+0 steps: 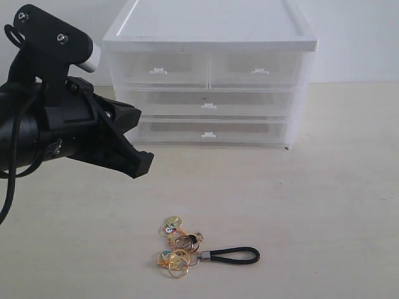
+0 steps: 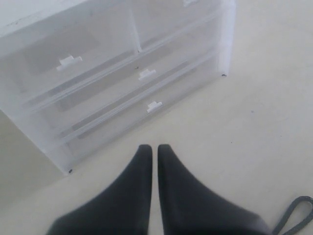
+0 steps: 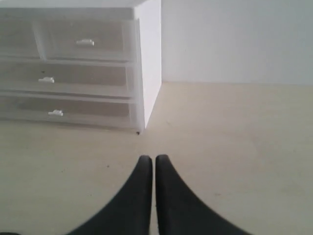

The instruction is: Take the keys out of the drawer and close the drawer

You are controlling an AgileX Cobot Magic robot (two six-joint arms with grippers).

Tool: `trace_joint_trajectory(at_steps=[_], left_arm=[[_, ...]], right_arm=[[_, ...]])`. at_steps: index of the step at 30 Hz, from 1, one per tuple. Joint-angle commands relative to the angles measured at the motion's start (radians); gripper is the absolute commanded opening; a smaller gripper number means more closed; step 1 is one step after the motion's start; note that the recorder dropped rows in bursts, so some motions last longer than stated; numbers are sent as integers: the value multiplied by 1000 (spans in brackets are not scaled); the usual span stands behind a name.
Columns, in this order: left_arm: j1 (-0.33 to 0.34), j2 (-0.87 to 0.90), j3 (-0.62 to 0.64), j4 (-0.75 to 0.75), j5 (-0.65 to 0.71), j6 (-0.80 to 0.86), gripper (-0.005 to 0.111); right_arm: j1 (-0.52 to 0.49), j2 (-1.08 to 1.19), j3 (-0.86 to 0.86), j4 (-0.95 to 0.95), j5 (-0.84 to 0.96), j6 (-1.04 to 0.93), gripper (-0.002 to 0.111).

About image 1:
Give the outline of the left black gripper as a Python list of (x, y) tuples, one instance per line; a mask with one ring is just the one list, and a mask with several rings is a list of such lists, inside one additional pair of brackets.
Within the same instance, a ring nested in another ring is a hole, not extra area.
[(40, 124), (42, 160), (71, 158), (119, 171), (131, 178), (146, 175), (154, 154), (139, 151), (123, 134), (138, 126), (142, 111), (102, 97), (79, 77), (68, 77), (60, 106)]

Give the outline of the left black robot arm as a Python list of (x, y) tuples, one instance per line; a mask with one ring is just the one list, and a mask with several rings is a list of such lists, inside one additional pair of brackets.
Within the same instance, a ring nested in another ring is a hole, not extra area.
[(1, 87), (1, 171), (16, 152), (18, 168), (69, 158), (138, 178), (148, 173), (153, 153), (139, 151), (126, 139), (141, 111), (101, 97), (91, 83), (68, 77), (61, 92), (59, 127), (49, 124), (44, 107), (48, 88), (42, 83)]

